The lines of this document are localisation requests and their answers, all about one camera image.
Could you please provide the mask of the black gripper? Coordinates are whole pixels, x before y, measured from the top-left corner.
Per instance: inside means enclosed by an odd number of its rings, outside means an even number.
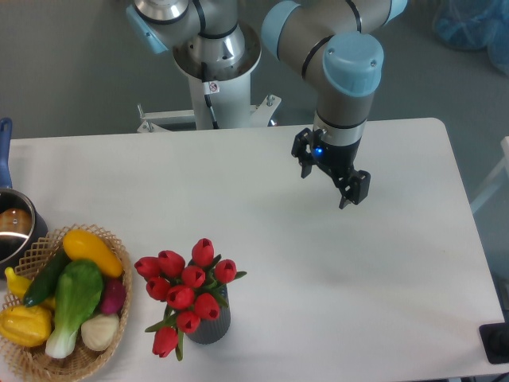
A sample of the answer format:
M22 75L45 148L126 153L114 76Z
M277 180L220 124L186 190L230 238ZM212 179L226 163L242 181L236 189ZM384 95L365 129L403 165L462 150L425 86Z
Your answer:
M303 129L294 137L291 154L301 167L301 178L311 174L315 160L317 166L339 189L339 208L344 209L349 204L358 205L367 197L371 183L369 172L357 171L354 167L360 140L346 146L335 146L324 139L325 132L321 129L313 132L312 139L309 128ZM311 143L313 155L308 151Z

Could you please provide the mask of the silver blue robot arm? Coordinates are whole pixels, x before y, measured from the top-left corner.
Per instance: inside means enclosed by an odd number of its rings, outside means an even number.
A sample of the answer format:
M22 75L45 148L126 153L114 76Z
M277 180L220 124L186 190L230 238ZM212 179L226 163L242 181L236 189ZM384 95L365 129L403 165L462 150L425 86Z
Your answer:
M384 61L372 32L405 8L404 1L281 1L259 32L239 19L236 1L133 1L126 15L154 53L173 54L200 130L249 125L251 73L262 51L293 69L315 89L317 105L291 154L302 177L313 168L326 173L345 206L363 201L371 181L354 160Z

